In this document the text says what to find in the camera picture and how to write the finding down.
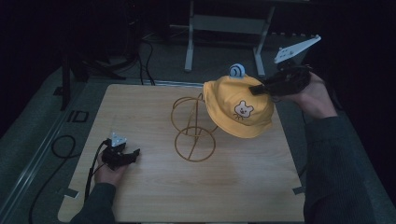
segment human hand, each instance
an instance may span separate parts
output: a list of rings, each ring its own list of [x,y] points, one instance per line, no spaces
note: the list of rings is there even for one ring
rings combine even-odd
[[[102,154],[103,153],[99,154],[97,158],[97,162],[100,168],[95,173],[95,183],[108,183],[114,185],[115,187],[118,187],[120,181],[122,180],[123,174],[125,173],[129,165],[123,165],[113,171],[103,163]]]
[[[278,99],[293,101],[314,119],[336,117],[337,112],[326,90],[324,81],[314,73],[310,74],[311,81],[302,91],[293,95],[281,96]]]

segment yellow hat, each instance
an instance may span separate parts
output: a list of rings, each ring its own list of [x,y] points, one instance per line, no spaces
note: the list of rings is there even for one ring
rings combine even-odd
[[[268,94],[253,95],[249,87],[256,78],[224,76],[204,84],[205,104],[210,118],[225,132],[253,138],[272,126],[274,103]]]

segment sleeve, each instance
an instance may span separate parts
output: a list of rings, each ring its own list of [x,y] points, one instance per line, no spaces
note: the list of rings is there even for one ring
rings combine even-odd
[[[95,184],[81,211],[72,218],[70,223],[116,223],[111,210],[115,195],[116,187],[113,185],[107,183]]]
[[[305,223],[375,223],[360,162],[343,119],[331,117],[305,126],[308,145]]]

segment wooden board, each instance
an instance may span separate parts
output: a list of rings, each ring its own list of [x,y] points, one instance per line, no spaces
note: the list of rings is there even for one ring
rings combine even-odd
[[[128,139],[126,153],[141,148],[141,156],[128,168],[117,191],[113,205],[117,221],[304,221],[304,195],[292,190],[301,183],[276,111],[273,127],[253,139],[216,129],[215,151],[205,161],[186,161],[177,154],[173,104],[201,92],[188,87],[109,86],[69,186],[79,196],[64,197],[59,219],[69,221],[81,209],[94,153],[116,132]],[[187,126],[194,104],[186,101],[177,106],[177,127]],[[197,125],[213,129],[205,104],[198,105]],[[194,138],[184,133],[177,138],[180,151],[190,150],[193,143]],[[207,155],[213,144],[210,134],[200,137],[192,156]]]

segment person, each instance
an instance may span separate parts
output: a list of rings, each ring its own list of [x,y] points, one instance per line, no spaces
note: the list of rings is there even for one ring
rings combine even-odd
[[[100,168],[94,174],[95,186],[81,211],[72,218],[70,223],[116,223],[111,207],[116,195],[116,189],[129,165],[121,166],[113,171],[104,165],[102,153],[99,154],[97,162]]]
[[[304,90],[279,99],[293,101],[314,119],[305,125],[305,223],[375,223],[364,174],[354,156],[356,146],[352,145],[346,123],[337,115],[323,80],[311,73]],[[101,157],[98,163],[103,164]],[[89,199],[71,223],[115,223],[111,205],[126,168],[99,169]]]

